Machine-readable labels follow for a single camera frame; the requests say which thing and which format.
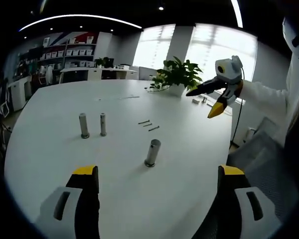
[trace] potted plant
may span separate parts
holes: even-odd
[[[186,60],[182,63],[177,57],[175,60],[164,61],[165,69],[157,70],[157,76],[150,89],[162,91],[168,89],[171,95],[181,97],[185,88],[188,90],[196,87],[202,79],[198,72],[202,72],[197,64]]]
[[[97,66],[97,68],[102,68],[102,66],[104,66],[105,61],[103,58],[99,58],[95,60],[95,64]]]

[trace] floor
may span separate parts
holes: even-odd
[[[19,117],[19,115],[21,114],[22,110],[17,111],[17,112],[13,112],[12,114],[8,115],[7,118],[5,118],[3,120],[3,123],[5,124],[5,126],[10,126],[12,129]],[[235,145],[232,145],[229,149],[229,153],[234,152],[238,147]]]

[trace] ceiling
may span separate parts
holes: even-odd
[[[269,0],[238,0],[243,30],[259,38],[290,57],[282,34],[283,16]],[[235,12],[230,0],[43,0],[9,1],[5,16],[12,19],[5,29],[14,44],[52,32],[114,30],[116,35],[130,34],[140,29],[122,23],[89,17],[66,17],[45,21],[25,30],[18,30],[34,21],[62,14],[92,14],[124,20],[142,28],[176,23],[194,25],[211,23],[237,28]],[[164,10],[158,10],[163,4]]]

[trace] window blind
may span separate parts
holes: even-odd
[[[175,24],[144,29],[136,49],[133,65],[153,69],[163,68]]]

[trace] window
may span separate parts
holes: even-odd
[[[146,28],[141,33],[133,65],[153,69],[164,67],[175,24]]]
[[[245,80],[252,81],[257,54],[257,38],[248,33],[223,26],[197,24],[186,59],[197,63],[203,81],[216,76],[215,61],[239,56],[243,63]]]

